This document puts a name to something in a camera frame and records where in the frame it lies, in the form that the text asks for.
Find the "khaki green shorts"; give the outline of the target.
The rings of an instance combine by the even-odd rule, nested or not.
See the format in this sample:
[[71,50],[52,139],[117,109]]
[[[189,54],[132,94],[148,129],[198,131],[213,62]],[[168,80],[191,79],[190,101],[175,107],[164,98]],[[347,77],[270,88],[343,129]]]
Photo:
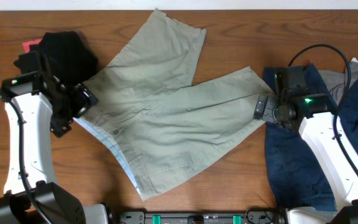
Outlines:
[[142,200],[186,182],[262,125],[254,109],[272,90],[250,67],[193,84],[205,37],[154,10],[85,83],[98,102],[78,122],[121,162]]

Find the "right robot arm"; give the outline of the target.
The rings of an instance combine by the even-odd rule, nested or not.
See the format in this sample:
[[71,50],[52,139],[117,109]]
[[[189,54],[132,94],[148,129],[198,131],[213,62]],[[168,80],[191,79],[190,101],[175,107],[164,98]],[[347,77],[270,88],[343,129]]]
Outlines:
[[268,177],[275,223],[358,223],[358,79],[336,103],[313,65],[263,74]]

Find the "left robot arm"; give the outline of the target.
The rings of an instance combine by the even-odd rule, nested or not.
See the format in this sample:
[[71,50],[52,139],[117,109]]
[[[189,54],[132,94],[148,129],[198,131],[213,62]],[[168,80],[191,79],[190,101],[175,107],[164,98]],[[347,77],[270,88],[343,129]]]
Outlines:
[[9,172],[0,197],[0,223],[114,223],[104,203],[84,206],[59,186],[50,136],[60,138],[98,99],[82,83],[53,75],[36,51],[19,56],[21,74],[1,83],[10,129]]

